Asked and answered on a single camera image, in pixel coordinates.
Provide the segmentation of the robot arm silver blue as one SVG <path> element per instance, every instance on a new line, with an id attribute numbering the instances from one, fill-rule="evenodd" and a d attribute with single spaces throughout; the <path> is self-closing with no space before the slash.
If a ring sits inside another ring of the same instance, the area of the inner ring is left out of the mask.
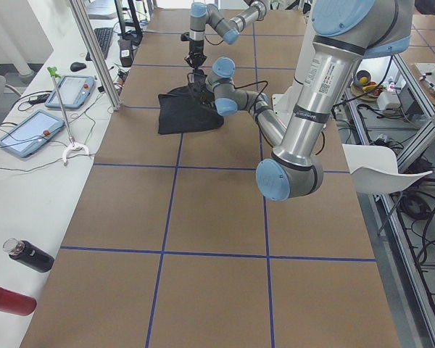
<path id="1" fill-rule="evenodd" d="M 224 42 L 231 45 L 240 33 L 256 21 L 262 21 L 270 10 L 270 1 L 245 1 L 248 8 L 231 19 L 226 19 L 214 4 L 194 2 L 190 10 L 189 31 L 181 35 L 181 41 L 188 41 L 187 64 L 197 71 L 206 61 L 204 41 L 206 26 L 210 26 Z"/>
<path id="2" fill-rule="evenodd" d="M 237 89 L 235 64 L 221 57 L 205 80 L 215 97 L 217 113 L 247 111 L 272 147 L 256 169 L 257 186 L 268 199 L 284 201 L 315 192 L 323 168 L 313 152 L 330 111 L 352 73 L 364 59 L 405 51 L 415 4 L 413 1 L 316 1 L 310 11 L 314 54 L 300 94 L 287 122 L 277 116 L 264 94 Z"/>

